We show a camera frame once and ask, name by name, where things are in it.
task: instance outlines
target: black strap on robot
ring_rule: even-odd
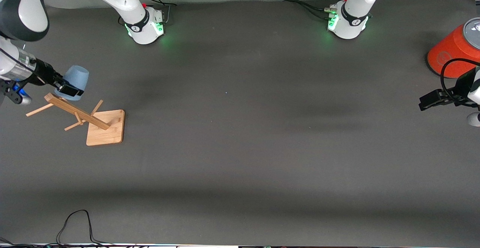
[[[368,16],[368,14],[365,14],[362,17],[355,17],[353,15],[348,14],[347,10],[345,9],[345,3],[343,3],[342,8],[341,8],[341,13],[343,17],[350,23],[350,26],[358,26],[360,23],[362,23]]]
[[[133,32],[140,32],[142,31],[144,26],[147,25],[147,23],[149,22],[149,17],[150,17],[149,12],[145,11],[145,16],[140,22],[135,24],[129,24],[125,22],[125,25],[127,25],[127,27],[131,29]]]

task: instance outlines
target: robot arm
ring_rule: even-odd
[[[163,35],[163,14],[139,0],[103,0],[125,21],[128,34],[139,44],[150,44]]]
[[[10,42],[40,40],[49,25],[43,0],[0,0],[0,92],[16,104],[30,103],[31,98],[23,90],[28,83],[49,84],[69,96],[83,93],[50,64]]]
[[[343,39],[353,39],[365,29],[368,13],[376,0],[341,0],[331,5],[338,14],[332,15],[329,31]]]
[[[431,107],[455,104],[480,109],[480,67],[477,66],[458,77],[454,87],[450,89],[436,89],[420,98],[420,110]],[[471,113],[467,117],[468,124],[480,126],[480,113]]]
[[[21,41],[38,41],[50,23],[43,0],[0,0],[0,35]]]

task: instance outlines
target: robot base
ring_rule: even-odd
[[[128,29],[128,35],[133,38],[137,44],[147,45],[153,43],[158,37],[164,33],[163,14],[162,11],[147,7],[145,9],[149,13],[148,23],[143,27],[142,31],[134,32]]]
[[[338,10],[338,13],[330,19],[327,29],[335,33],[335,35],[342,39],[353,39],[356,38],[360,34],[360,32],[365,29],[365,24],[367,23],[368,17],[358,26],[351,26],[348,20],[345,19],[340,12],[341,7],[344,3],[345,1],[341,0],[336,4],[332,4],[330,6],[331,8],[336,8]]]

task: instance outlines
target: wooden base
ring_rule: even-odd
[[[110,128],[103,130],[91,123],[88,125],[87,146],[98,146],[106,144],[117,144],[123,141],[123,126],[125,125],[125,111],[113,110],[96,112],[94,117],[99,118],[110,125]]]

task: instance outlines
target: gray lid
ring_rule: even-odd
[[[463,37],[470,45],[480,49],[480,17],[472,18],[463,25]]]

